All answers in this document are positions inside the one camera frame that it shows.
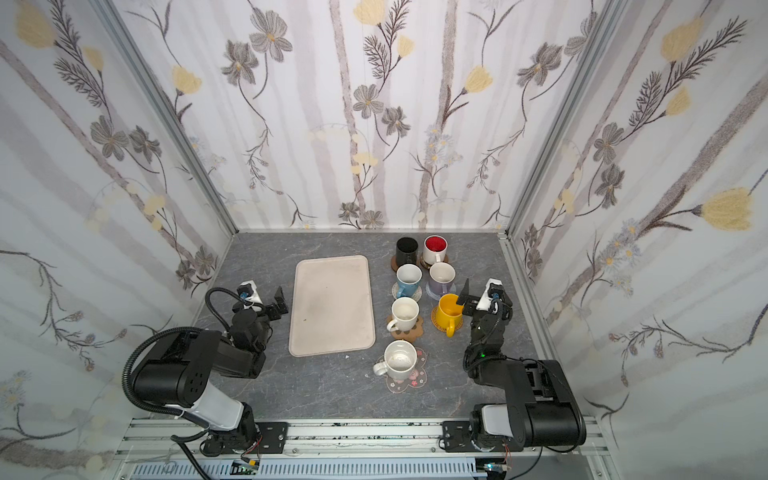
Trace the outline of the yellow mug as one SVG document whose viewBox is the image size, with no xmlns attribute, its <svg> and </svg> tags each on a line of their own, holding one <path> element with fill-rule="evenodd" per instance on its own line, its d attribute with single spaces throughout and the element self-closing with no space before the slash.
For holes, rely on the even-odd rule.
<svg viewBox="0 0 768 480">
<path fill-rule="evenodd" d="M 437 322 L 441 327 L 440 332 L 444 333 L 448 338 L 455 335 L 463 325 L 463 311 L 462 307 L 456 304 L 458 295 L 446 294 L 440 298 L 437 307 Z"/>
</svg>

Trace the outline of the lavender mug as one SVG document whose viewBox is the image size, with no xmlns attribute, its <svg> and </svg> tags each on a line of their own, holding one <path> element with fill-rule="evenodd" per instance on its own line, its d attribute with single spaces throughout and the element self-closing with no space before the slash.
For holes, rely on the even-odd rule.
<svg viewBox="0 0 768 480">
<path fill-rule="evenodd" d="M 454 285 L 456 271 L 454 267 L 447 263 L 435 263 L 429 269 L 428 285 L 436 293 L 442 296 L 449 294 L 448 290 Z"/>
</svg>

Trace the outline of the woven multicolour round coaster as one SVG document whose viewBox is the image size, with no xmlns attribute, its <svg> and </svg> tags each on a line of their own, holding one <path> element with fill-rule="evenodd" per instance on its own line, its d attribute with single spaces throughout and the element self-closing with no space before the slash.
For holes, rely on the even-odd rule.
<svg viewBox="0 0 768 480">
<path fill-rule="evenodd" d="M 400 287 L 397 283 L 393 284 L 391 287 L 391 295 L 394 299 L 400 298 L 399 295 Z M 412 295 L 409 295 L 409 298 L 412 298 L 414 301 L 418 302 L 423 295 L 423 289 L 421 286 L 418 286 L 415 292 Z"/>
</svg>

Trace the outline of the beige serving tray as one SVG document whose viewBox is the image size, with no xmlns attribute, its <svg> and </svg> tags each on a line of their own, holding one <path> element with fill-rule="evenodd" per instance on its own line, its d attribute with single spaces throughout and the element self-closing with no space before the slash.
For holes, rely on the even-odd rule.
<svg viewBox="0 0 768 480">
<path fill-rule="evenodd" d="M 376 340 L 368 259 L 305 259 L 296 265 L 288 349 L 310 357 L 365 350 Z"/>
</svg>

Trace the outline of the brown paw coaster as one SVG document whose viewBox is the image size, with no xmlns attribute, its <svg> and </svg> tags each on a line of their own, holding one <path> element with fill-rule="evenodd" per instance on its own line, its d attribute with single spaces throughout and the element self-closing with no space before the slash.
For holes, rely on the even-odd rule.
<svg viewBox="0 0 768 480">
<path fill-rule="evenodd" d="M 409 342 L 413 342 L 417 338 L 422 337 L 424 334 L 423 317 L 422 316 L 417 317 L 416 323 L 411 330 L 408 330 L 408 331 L 390 330 L 389 333 L 396 340 L 406 340 Z"/>
</svg>

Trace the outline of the white mug red inside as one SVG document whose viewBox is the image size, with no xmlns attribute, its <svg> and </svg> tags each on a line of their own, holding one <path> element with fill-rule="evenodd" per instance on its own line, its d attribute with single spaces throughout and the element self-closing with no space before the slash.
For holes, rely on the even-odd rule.
<svg viewBox="0 0 768 480">
<path fill-rule="evenodd" d="M 424 240 L 422 258 L 434 265 L 441 263 L 447 257 L 447 240 L 440 235 L 431 235 Z"/>
</svg>

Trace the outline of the white mug blue handle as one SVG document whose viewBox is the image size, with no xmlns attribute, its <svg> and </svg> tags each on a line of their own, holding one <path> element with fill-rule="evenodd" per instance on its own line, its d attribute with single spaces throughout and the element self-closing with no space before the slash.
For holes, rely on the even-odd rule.
<svg viewBox="0 0 768 480">
<path fill-rule="evenodd" d="M 396 283 L 400 287 L 400 298 L 412 295 L 422 280 L 422 271 L 417 265 L 401 266 L 396 272 Z"/>
</svg>

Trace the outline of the plain white mug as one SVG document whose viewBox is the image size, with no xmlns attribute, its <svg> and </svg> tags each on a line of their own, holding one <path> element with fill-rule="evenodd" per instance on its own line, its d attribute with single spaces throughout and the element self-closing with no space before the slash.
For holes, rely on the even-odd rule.
<svg viewBox="0 0 768 480">
<path fill-rule="evenodd" d="M 391 319 L 387 323 L 389 332 L 408 332 L 416 325 L 420 313 L 418 303 L 410 297 L 396 299 L 391 306 Z"/>
</svg>

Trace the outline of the black ceramic mug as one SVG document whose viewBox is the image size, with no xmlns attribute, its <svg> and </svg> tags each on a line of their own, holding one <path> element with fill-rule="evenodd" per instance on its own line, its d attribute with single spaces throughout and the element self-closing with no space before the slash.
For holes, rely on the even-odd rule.
<svg viewBox="0 0 768 480">
<path fill-rule="evenodd" d="M 400 267 L 407 264 L 415 265 L 417 263 L 418 248 L 419 243 L 415 238 L 401 237 L 397 240 L 394 256 L 397 258 L 397 263 Z"/>
</svg>

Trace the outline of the pink flower coaster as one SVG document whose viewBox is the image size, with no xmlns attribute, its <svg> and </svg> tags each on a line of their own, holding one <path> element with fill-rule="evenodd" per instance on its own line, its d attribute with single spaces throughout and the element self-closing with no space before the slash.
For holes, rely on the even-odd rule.
<svg viewBox="0 0 768 480">
<path fill-rule="evenodd" d="M 393 394 L 402 394 L 408 389 L 420 389 L 424 387 L 428 382 L 428 376 L 426 372 L 427 354 L 421 349 L 417 348 L 417 362 L 415 369 L 405 380 L 395 380 L 388 373 L 385 373 L 383 378 L 387 389 Z"/>
</svg>

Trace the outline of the white speckled cup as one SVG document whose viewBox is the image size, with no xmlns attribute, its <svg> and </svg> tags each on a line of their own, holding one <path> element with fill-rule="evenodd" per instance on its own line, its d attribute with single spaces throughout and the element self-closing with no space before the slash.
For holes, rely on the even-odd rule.
<svg viewBox="0 0 768 480">
<path fill-rule="evenodd" d="M 383 359 L 372 370 L 377 376 L 388 375 L 392 380 L 404 381 L 415 371 L 417 360 L 417 350 L 412 343 L 394 340 L 386 347 Z"/>
</svg>

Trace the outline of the blue grey woven coaster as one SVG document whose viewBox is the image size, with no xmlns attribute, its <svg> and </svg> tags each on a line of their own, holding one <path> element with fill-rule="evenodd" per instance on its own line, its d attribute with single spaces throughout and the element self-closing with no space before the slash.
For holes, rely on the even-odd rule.
<svg viewBox="0 0 768 480">
<path fill-rule="evenodd" d="M 434 291 L 431 289 L 431 286 L 430 286 L 430 285 L 427 285 L 427 286 L 426 286 L 426 292 L 427 292 L 427 295 L 428 295 L 428 296 L 429 296 L 431 299 L 433 299 L 433 300 L 435 300 L 435 301 L 438 301 L 438 300 L 439 300 L 439 299 L 442 297 L 442 294 L 441 294 L 441 293 L 436 293 L 436 292 L 434 292 Z M 455 285 L 452 285 L 452 286 L 451 286 L 451 288 L 448 290 L 448 293 L 449 293 L 449 294 L 456 294 L 456 293 L 457 293 L 457 287 L 456 287 Z"/>
</svg>

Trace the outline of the rattan wicker round coaster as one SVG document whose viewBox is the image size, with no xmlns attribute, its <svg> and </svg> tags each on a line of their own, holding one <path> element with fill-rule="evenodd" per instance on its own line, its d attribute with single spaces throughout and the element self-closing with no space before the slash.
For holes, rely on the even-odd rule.
<svg viewBox="0 0 768 480">
<path fill-rule="evenodd" d="M 440 327 L 440 325 L 439 325 L 439 324 L 438 324 L 438 322 L 437 322 L 437 312 L 438 312 L 438 307 L 437 307 L 437 306 L 436 306 L 436 307 L 434 307 L 434 308 L 432 308 L 432 310 L 431 310 L 431 313 L 430 313 L 430 319 L 431 319 L 431 323 L 432 323 L 432 325 L 433 325 L 433 326 L 434 326 L 434 327 L 435 327 L 435 328 L 436 328 L 438 331 L 442 331 L 442 330 L 441 330 L 441 327 Z"/>
</svg>

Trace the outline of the dark brown glossy coaster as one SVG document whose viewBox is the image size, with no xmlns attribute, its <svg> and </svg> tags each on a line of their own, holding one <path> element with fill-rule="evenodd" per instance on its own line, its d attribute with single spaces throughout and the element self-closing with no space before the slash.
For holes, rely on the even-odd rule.
<svg viewBox="0 0 768 480">
<path fill-rule="evenodd" d="M 443 260 L 442 260 L 442 263 L 447 263 L 447 264 L 450 264 L 450 258 L 449 258 L 449 257 L 446 257 L 445 259 L 443 259 Z M 422 257 L 420 257 L 420 258 L 418 259 L 418 262 L 417 262 L 417 264 L 418 264 L 418 265 L 419 265 L 421 268 L 423 268 L 423 269 L 425 269 L 425 270 L 429 270 L 429 269 L 432 267 L 432 265 L 431 265 L 430 263 L 426 262 L 426 261 L 425 261 L 425 260 L 424 260 Z"/>
</svg>

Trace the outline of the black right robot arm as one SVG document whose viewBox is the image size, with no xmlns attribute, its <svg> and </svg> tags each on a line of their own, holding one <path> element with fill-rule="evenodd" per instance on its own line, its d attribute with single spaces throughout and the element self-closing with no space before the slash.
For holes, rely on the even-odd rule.
<svg viewBox="0 0 768 480">
<path fill-rule="evenodd" d="M 503 391 L 504 401 L 478 404 L 470 416 L 469 447 L 479 451 L 544 447 L 568 453 L 587 437 L 584 416 L 556 360 L 513 358 L 502 352 L 513 303 L 502 282 L 490 279 L 483 293 L 465 284 L 457 304 L 471 318 L 462 368 L 476 384 Z"/>
</svg>

